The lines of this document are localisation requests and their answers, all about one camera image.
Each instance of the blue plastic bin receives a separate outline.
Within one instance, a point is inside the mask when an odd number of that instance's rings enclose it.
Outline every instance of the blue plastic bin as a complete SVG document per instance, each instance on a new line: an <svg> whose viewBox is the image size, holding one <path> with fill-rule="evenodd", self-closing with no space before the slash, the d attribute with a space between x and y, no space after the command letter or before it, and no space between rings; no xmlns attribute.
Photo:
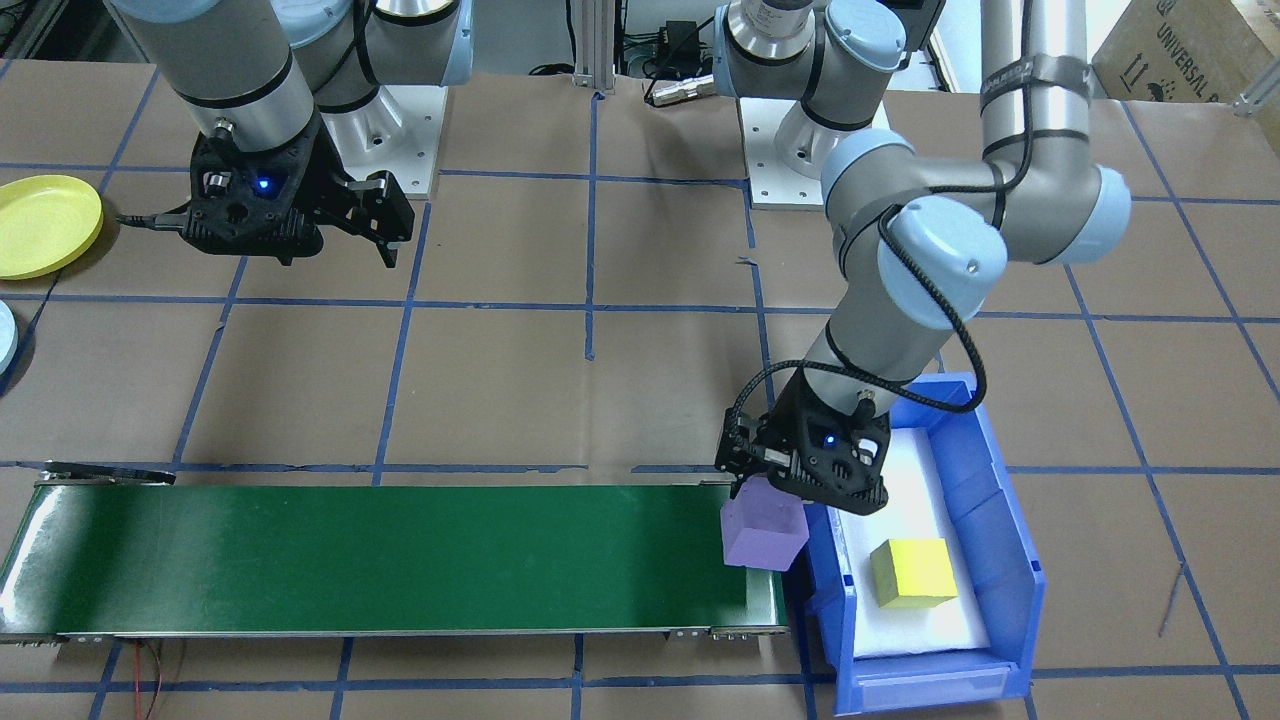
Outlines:
<svg viewBox="0 0 1280 720"><path fill-rule="evenodd" d="M911 389L950 402L973 397L968 373L922 375ZM960 538L991 647L854 660L852 564L836 542L850 520L808 505L809 561L827 661L836 667L836 715L1025 697L1044 603L1044 573L1027 532L983 407L955 415L899 401L895 428L924 428L933 446L947 515ZM890 484L890 502L893 488Z"/></svg>

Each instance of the red wire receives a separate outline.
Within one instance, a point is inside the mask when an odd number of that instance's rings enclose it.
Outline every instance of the red wire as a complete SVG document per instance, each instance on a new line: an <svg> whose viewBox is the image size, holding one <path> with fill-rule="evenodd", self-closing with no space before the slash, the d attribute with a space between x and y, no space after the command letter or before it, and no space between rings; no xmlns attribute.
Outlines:
<svg viewBox="0 0 1280 720"><path fill-rule="evenodd" d="M133 719L142 720L142 643L133 642Z"/></svg>

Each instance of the purple foam cube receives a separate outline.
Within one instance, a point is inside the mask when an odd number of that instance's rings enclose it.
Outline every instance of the purple foam cube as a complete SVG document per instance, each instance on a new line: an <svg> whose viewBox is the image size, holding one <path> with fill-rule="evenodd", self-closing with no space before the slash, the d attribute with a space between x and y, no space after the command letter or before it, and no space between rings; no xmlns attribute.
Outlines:
<svg viewBox="0 0 1280 720"><path fill-rule="evenodd" d="M726 565L786 570L809 542L804 502L751 475L721 507L721 541Z"/></svg>

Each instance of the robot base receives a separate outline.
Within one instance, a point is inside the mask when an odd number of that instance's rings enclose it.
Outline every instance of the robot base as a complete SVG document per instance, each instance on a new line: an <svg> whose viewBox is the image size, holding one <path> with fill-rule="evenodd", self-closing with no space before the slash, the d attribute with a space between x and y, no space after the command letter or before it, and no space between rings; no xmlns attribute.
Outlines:
<svg viewBox="0 0 1280 720"><path fill-rule="evenodd" d="M795 104L795 100L762 97L739 100L742 150L751 179L751 208L822 211L822 183L787 167L777 149L778 128ZM876 110L870 127L888 128L883 105Z"/></svg>
<svg viewBox="0 0 1280 720"><path fill-rule="evenodd" d="M439 160L440 131L444 128L444 109L449 90L436 86L385 86L384 92L393 99L393 106L402 123L388 128L388 140L378 145L344 142L362 110L343 115L324 115L325 124L338 145L342 163L355 178L375 170L390 170L399 182L404 196L411 200L429 200L435 187Z"/></svg>

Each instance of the yellow plate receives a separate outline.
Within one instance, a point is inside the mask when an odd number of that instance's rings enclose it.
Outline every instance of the yellow plate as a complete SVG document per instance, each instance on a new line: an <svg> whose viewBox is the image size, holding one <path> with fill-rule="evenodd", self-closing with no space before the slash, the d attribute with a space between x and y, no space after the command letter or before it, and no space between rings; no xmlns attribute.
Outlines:
<svg viewBox="0 0 1280 720"><path fill-rule="evenodd" d="M102 229L102 200L82 179L36 176L0 187L0 279L51 273Z"/></svg>

